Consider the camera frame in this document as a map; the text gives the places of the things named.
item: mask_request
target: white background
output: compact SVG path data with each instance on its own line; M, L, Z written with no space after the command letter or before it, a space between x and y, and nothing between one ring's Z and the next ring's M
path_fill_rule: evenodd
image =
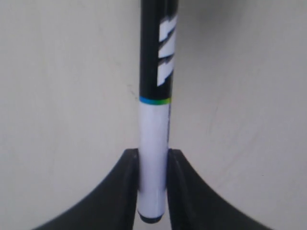
M138 145L139 29L138 0L0 1L1 230L68 209ZM177 29L171 146L255 219L307 229L307 1L181 0Z

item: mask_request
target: marker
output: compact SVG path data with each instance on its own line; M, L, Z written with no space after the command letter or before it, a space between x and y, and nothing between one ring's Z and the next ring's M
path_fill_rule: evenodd
M165 211L177 8L178 0L142 0L138 212L146 223Z

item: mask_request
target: white wall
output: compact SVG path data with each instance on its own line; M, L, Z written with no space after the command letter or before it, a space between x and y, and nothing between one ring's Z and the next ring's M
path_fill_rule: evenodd
M0 1L1 230L68 209L137 146L139 18L138 0ZM306 22L305 0L180 2L171 146L277 230L307 229Z

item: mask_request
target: colored stripe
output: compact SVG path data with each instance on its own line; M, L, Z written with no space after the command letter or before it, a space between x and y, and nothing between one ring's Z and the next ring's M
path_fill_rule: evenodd
M170 104L171 99L167 98L167 99L163 99L163 100L151 100L151 99L147 99L147 98L144 98L144 97L140 97L140 102L143 102L145 104L161 105L161 104Z

